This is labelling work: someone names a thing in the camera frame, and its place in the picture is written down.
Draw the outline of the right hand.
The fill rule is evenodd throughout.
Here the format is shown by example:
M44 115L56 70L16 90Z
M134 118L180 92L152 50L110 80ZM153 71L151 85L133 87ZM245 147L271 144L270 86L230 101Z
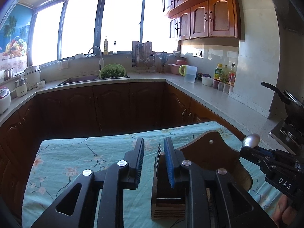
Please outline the right hand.
M297 215L296 209L292 208L288 204L288 201L289 198L282 195L276 205L272 219L277 227L281 227L281 223L284 225L290 225Z

